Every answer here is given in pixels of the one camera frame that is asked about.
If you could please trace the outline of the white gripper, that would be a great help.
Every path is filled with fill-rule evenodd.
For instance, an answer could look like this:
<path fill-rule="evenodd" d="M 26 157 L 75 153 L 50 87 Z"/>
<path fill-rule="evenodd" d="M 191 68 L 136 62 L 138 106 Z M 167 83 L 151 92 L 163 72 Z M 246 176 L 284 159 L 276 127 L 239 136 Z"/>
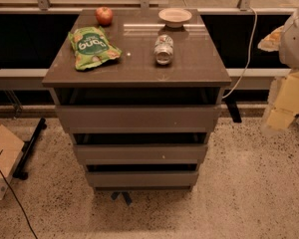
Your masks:
<path fill-rule="evenodd" d="M 265 52 L 278 52 L 281 43 L 280 26 L 263 38 L 257 48 Z M 299 114 L 299 70 L 291 70 L 283 78 L 276 78 L 268 96 L 268 105 L 262 117 L 261 132 L 274 136 L 284 132 Z"/>

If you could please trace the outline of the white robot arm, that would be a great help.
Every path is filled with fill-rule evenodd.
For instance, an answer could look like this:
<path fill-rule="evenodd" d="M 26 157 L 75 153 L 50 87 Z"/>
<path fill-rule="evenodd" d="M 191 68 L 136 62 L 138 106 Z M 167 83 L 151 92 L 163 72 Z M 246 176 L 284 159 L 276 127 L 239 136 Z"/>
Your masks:
<path fill-rule="evenodd" d="M 261 131 L 272 136 L 287 129 L 299 115 L 299 7 L 283 26 L 259 42 L 258 49 L 277 51 L 280 62 L 291 69 L 287 76 L 276 78 L 270 86 Z"/>

